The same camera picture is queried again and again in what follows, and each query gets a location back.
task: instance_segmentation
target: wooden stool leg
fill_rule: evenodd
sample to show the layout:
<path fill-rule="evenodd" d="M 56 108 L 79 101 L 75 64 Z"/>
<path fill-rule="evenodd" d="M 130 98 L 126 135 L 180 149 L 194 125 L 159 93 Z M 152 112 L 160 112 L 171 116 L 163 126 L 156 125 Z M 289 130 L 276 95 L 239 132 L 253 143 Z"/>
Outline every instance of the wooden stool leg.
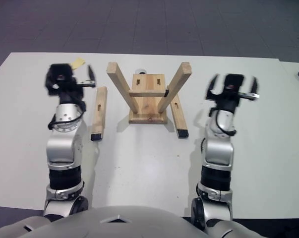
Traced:
<path fill-rule="evenodd" d="M 125 101 L 127 102 L 130 109 L 137 113 L 138 105 L 136 100 L 129 95 L 130 88 L 120 70 L 118 63 L 116 62 L 109 62 L 108 68 L 106 69 L 106 73 L 111 78 L 114 85 L 119 90 L 120 94 L 123 96 Z"/>
<path fill-rule="evenodd" d="M 182 62 L 168 86 L 169 93 L 167 97 L 162 98 L 158 104 L 158 112 L 162 113 L 167 108 L 191 74 L 192 70 L 189 62 Z"/>

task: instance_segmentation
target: rectangular slot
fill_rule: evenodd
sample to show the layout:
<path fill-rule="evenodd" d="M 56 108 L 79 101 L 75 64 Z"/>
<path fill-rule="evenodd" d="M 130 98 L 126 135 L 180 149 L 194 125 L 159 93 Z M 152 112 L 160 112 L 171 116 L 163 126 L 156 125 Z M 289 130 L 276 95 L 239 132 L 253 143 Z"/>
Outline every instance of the rectangular slot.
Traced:
<path fill-rule="evenodd" d="M 27 227 L 27 226 L 24 226 L 24 229 L 25 229 L 26 231 L 28 231 L 28 232 L 31 232 L 31 229 L 30 229 L 29 227 Z"/>

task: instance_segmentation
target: black cable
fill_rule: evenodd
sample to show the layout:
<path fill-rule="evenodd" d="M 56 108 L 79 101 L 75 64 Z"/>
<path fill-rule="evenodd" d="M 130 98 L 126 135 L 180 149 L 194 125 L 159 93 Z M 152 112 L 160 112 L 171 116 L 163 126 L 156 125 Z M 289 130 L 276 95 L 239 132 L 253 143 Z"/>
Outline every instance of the black cable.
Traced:
<path fill-rule="evenodd" d="M 221 130 L 221 132 L 223 132 L 224 134 L 226 134 L 226 135 L 228 135 L 228 136 L 234 136 L 234 135 L 237 133 L 236 130 L 230 130 L 230 131 L 227 131 L 227 130 L 223 130 L 223 129 L 219 126 L 219 124 L 218 124 L 218 116 L 219 116 L 219 112 L 220 112 L 220 110 L 217 110 L 216 115 L 215 115 L 215 123 L 216 123 L 217 127 L 218 127 L 218 128 Z"/>
<path fill-rule="evenodd" d="M 74 121 L 80 119 L 81 117 L 83 117 L 83 114 L 84 114 L 84 112 L 82 112 L 80 116 L 78 116 L 77 118 L 72 119 L 72 120 L 66 120 L 66 121 L 53 121 L 53 120 L 52 120 L 52 121 L 48 124 L 48 128 L 49 128 L 49 130 L 51 130 L 52 127 L 53 127 L 53 125 L 57 125 L 57 124 L 66 124 L 66 123 L 74 122 Z"/>

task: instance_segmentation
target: black rubber foot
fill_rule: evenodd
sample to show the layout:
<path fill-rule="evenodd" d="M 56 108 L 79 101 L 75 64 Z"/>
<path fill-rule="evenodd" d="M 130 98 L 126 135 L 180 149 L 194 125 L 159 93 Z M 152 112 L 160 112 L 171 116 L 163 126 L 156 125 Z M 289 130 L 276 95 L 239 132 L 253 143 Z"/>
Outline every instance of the black rubber foot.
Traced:
<path fill-rule="evenodd" d="M 91 140 L 95 141 L 95 140 L 102 140 L 102 134 L 91 134 Z"/>
<path fill-rule="evenodd" d="M 188 130 L 177 130 L 177 133 L 178 133 L 179 138 L 188 138 L 189 137 Z"/>

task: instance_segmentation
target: wooden plank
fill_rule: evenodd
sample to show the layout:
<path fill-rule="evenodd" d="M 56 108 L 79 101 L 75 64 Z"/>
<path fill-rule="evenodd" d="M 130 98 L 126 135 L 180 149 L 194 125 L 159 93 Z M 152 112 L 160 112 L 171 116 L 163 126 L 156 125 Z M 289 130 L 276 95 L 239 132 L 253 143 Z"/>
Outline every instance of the wooden plank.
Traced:
<path fill-rule="evenodd" d="M 165 90 L 165 76 L 163 74 L 134 74 L 132 91 Z M 161 97 L 136 97 L 138 113 L 129 112 L 129 123 L 167 123 L 166 111 L 158 112 L 157 105 Z"/>
<path fill-rule="evenodd" d="M 114 83 L 114 85 L 119 90 L 120 94 L 123 96 L 125 101 L 127 102 L 129 108 L 134 112 L 137 113 L 137 102 L 134 98 L 129 95 L 129 85 L 127 84 L 118 63 L 116 62 L 109 62 L 108 68 L 106 69 L 106 73 Z"/>
<path fill-rule="evenodd" d="M 131 97 L 164 97 L 166 90 L 130 90 Z"/>
<path fill-rule="evenodd" d="M 178 94 L 170 103 L 171 112 L 173 113 L 174 123 L 179 138 L 189 137 L 187 124 L 185 123 L 184 114 L 182 111 L 181 103 Z"/>
<path fill-rule="evenodd" d="M 105 126 L 105 113 L 108 89 L 99 87 L 96 91 L 95 110 L 91 130 L 91 140 L 101 140 L 103 138 Z"/>
<path fill-rule="evenodd" d="M 172 81 L 169 84 L 169 93 L 167 97 L 162 98 L 158 104 L 158 112 L 163 112 L 167 106 L 170 104 L 175 95 L 179 92 L 181 87 L 187 81 L 187 79 L 192 74 L 191 66 L 189 62 L 182 62 L 179 66 L 176 74 L 174 75 Z"/>

